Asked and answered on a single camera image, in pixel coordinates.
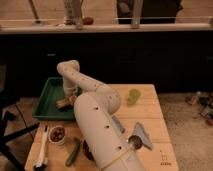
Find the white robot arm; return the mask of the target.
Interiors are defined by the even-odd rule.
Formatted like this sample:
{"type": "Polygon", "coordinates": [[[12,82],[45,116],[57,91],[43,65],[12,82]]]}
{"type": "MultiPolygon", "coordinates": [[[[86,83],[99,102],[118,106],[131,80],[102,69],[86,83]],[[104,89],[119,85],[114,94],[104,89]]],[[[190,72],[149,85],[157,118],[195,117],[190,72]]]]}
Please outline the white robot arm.
{"type": "Polygon", "coordinates": [[[76,60],[59,63],[57,71],[63,77],[66,95],[74,87],[83,90],[74,102],[74,115],[98,168],[101,171],[145,171],[137,153],[112,120],[112,114],[121,105],[119,93],[82,74],[76,60]]]}

